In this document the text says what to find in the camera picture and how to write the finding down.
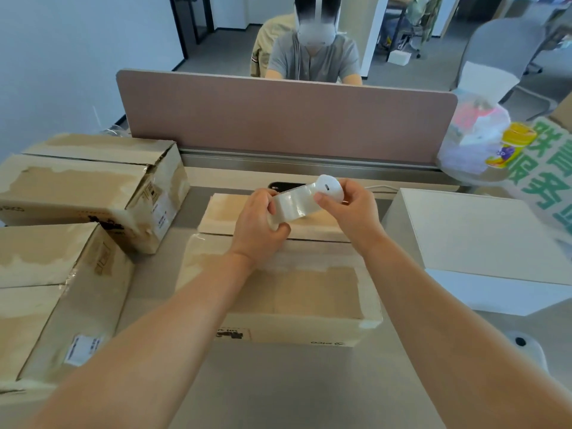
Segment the person's left hand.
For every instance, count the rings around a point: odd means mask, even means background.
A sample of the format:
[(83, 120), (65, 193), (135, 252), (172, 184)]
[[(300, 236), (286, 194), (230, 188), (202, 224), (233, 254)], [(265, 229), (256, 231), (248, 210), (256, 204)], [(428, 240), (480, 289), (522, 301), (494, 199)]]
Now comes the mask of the person's left hand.
[(271, 240), (268, 214), (275, 213), (277, 193), (261, 188), (251, 194), (236, 221), (229, 253), (243, 258), (253, 271), (277, 252), (286, 240)]

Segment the person's right hand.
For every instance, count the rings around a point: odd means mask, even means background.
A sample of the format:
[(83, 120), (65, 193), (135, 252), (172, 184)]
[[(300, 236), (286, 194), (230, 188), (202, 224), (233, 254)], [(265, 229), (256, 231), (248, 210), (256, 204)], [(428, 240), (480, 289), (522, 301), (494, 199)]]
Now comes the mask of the person's right hand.
[(359, 183), (342, 179), (344, 213), (333, 216), (342, 232), (363, 258), (387, 238), (379, 219), (374, 195)]

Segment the clear packing tape roll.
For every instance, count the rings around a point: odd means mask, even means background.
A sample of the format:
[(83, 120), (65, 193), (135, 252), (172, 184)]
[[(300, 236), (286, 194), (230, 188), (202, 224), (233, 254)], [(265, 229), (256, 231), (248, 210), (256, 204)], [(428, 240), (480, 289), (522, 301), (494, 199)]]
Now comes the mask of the clear packing tape roll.
[(268, 214), (268, 224), (290, 223), (321, 211), (313, 199), (316, 193), (329, 195), (339, 203), (342, 203), (345, 197), (344, 190), (336, 178), (325, 174), (320, 175), (310, 184), (274, 196), (275, 213)]

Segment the person's right forearm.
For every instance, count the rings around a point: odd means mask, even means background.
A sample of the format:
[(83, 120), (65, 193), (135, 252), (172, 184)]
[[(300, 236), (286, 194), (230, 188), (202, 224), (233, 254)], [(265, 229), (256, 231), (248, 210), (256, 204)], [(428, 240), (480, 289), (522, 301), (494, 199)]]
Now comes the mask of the person's right forearm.
[(416, 265), (380, 226), (347, 236), (448, 429), (572, 429), (572, 395)]

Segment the person's left forearm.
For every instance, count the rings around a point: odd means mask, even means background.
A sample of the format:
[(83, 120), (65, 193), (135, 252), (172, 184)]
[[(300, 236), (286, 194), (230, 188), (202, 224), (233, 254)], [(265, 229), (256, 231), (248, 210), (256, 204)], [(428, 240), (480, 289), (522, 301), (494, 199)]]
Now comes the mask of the person's left forearm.
[(167, 429), (260, 262), (230, 251), (204, 267), (72, 373), (21, 429)]

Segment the open worn cardboard box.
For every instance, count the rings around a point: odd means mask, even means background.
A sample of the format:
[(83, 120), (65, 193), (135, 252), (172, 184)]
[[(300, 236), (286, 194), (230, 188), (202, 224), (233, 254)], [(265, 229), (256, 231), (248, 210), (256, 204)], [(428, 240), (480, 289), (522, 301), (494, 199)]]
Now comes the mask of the open worn cardboard box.
[(319, 209), (290, 228), (249, 276), (214, 340), (353, 347), (382, 324), (377, 290), (335, 219)]

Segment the pink desk divider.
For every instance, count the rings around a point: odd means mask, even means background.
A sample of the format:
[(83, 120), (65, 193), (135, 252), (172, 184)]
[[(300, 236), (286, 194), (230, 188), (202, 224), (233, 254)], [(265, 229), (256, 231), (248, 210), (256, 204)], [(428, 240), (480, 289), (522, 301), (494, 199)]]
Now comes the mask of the pink desk divider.
[(452, 92), (124, 69), (132, 136), (175, 141), (189, 163), (459, 185), (436, 165)]

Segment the clear plastic bag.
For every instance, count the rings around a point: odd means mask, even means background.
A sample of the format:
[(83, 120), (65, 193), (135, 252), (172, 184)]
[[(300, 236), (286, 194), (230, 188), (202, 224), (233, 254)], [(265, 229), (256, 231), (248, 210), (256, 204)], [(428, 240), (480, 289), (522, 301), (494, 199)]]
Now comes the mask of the clear plastic bag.
[(456, 88), (458, 102), (437, 153), (438, 167), (465, 183), (478, 183), (488, 169), (486, 160), (500, 148), (511, 117), (501, 105), (483, 96)]

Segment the chair with beige jacket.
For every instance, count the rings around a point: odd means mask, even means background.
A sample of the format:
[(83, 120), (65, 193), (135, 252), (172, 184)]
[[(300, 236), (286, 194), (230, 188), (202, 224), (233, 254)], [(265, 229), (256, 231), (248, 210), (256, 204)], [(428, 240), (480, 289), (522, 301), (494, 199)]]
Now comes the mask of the chair with beige jacket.
[(249, 65), (250, 76), (264, 78), (268, 69), (269, 58), (275, 40), (295, 28), (295, 14), (278, 15), (268, 19), (259, 29), (254, 42), (251, 62)]

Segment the yellow bottle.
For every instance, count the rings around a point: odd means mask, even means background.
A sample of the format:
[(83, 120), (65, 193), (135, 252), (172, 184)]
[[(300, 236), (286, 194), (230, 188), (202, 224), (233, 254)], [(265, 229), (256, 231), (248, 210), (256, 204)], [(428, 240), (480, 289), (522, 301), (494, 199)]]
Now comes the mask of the yellow bottle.
[(485, 160), (485, 164), (493, 168), (506, 168), (537, 136), (537, 132), (529, 125), (512, 122), (503, 133), (500, 148)]

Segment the worn cardboard box torn top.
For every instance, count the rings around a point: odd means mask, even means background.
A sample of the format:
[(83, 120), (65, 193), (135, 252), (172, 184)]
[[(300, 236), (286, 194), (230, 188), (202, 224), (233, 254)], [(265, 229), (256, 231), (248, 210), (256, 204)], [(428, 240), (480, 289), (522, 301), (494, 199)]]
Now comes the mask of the worn cardboard box torn top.
[(173, 141), (59, 134), (0, 164), (0, 221), (99, 223), (124, 251), (154, 254), (189, 190)]

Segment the white paper sheet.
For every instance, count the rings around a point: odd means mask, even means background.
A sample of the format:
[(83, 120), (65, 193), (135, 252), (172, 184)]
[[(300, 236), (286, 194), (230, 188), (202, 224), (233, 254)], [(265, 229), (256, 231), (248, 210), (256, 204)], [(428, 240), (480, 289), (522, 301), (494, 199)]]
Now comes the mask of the white paper sheet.
[(519, 77), (502, 69), (465, 62), (454, 90), (478, 95), (496, 105), (519, 82)]

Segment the white bag green print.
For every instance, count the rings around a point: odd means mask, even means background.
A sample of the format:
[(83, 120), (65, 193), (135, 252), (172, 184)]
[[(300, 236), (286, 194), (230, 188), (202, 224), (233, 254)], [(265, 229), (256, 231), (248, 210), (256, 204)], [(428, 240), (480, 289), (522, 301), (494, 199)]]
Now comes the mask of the white bag green print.
[(544, 116), (532, 127), (538, 136), (509, 163), (502, 187), (572, 244), (572, 134)]

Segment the grey office chair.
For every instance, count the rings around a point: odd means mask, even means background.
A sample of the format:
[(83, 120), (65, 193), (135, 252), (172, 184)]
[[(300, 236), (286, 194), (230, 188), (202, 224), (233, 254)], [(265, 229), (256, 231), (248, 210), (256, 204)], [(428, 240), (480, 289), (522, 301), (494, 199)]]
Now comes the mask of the grey office chair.
[[(451, 86), (454, 90), (465, 62), (483, 64), (510, 72), (520, 78), (543, 50), (554, 49), (555, 31), (548, 26), (526, 18), (502, 18), (480, 25), (471, 35), (462, 53), (458, 73)], [(527, 120), (552, 113), (558, 106), (553, 99), (534, 93), (522, 86), (515, 86), (499, 104), (506, 103), (515, 90), (547, 101), (548, 107)]]

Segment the worn cardboard box white label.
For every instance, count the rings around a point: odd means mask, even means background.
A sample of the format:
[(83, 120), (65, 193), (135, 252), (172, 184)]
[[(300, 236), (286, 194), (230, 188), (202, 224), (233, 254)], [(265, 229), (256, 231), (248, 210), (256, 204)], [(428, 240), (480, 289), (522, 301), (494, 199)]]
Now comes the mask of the worn cardboard box white label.
[(133, 273), (100, 224), (0, 228), (0, 395), (84, 365), (114, 336)]

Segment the white round device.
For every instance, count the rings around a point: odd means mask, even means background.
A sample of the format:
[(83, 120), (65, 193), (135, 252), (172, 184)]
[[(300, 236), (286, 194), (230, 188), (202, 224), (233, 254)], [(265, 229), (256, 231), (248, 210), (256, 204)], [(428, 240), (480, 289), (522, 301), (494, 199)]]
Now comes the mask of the white round device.
[(521, 353), (530, 358), (535, 364), (550, 375), (546, 355), (542, 346), (536, 339), (529, 334), (520, 331), (504, 331), (503, 334)]

